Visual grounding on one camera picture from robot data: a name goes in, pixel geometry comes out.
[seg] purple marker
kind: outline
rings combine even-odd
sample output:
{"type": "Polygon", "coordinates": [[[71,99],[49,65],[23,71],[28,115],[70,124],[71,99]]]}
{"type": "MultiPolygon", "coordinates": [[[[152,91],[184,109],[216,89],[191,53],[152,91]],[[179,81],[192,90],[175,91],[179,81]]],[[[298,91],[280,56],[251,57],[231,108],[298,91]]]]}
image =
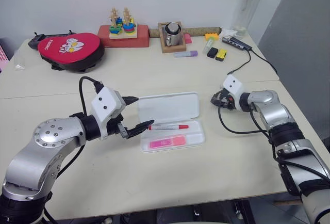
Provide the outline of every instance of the purple marker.
{"type": "Polygon", "coordinates": [[[197,55],[198,55],[197,50],[174,53],[174,57],[190,57],[190,56],[197,56],[197,55]]]}

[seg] wooden tray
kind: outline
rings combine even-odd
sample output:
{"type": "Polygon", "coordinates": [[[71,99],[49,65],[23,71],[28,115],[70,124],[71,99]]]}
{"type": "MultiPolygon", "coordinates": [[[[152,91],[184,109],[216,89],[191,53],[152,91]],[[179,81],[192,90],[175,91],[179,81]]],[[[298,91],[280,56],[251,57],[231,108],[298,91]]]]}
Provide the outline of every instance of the wooden tray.
{"type": "Polygon", "coordinates": [[[175,46],[166,46],[166,35],[165,35],[165,29],[164,27],[168,24],[169,22],[165,22],[165,23],[158,23],[158,30],[159,30],[159,34],[160,34],[160,44],[161,44],[161,50],[163,53],[173,53],[173,52],[180,52],[180,51],[186,51],[186,42],[184,39],[184,32],[183,32],[183,27],[181,25],[181,22],[176,22],[180,25],[181,27],[181,41],[179,45],[175,45],[175,46]]]}

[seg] yellow eraser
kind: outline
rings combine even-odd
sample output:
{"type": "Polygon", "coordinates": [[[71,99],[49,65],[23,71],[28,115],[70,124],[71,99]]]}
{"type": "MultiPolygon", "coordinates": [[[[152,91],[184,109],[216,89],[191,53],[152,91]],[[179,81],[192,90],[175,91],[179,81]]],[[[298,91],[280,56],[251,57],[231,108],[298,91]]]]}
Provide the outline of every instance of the yellow eraser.
{"type": "Polygon", "coordinates": [[[219,52],[216,55],[216,60],[223,61],[227,54],[227,50],[219,49],[219,52]]]}
{"type": "Polygon", "coordinates": [[[205,39],[208,40],[210,39],[211,37],[214,38],[214,40],[218,40],[219,39],[219,36],[217,33],[206,33],[205,34],[205,39]]]}

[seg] red bag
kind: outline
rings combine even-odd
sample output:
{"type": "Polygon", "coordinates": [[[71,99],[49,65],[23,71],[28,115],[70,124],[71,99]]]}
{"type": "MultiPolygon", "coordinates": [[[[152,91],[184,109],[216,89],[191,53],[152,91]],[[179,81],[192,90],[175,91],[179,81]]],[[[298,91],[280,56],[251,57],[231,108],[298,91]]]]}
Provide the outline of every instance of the red bag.
{"type": "Polygon", "coordinates": [[[101,60],[104,47],[97,35],[80,33],[46,38],[38,44],[38,51],[54,70],[84,72],[101,60]]]}

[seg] white wall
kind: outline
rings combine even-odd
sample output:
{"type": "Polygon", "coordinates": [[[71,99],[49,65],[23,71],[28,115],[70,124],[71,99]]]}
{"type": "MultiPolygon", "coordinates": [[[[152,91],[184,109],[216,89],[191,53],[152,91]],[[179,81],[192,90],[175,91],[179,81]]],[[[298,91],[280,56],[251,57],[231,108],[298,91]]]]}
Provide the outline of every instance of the white wall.
{"type": "MultiPolygon", "coordinates": [[[[249,29],[256,41],[264,33],[280,0],[261,0],[257,22],[249,29]]],[[[180,20],[186,27],[232,24],[240,0],[1,0],[0,39],[11,50],[33,32],[44,34],[97,33],[109,24],[110,9],[128,7],[141,24],[180,20]]]]}

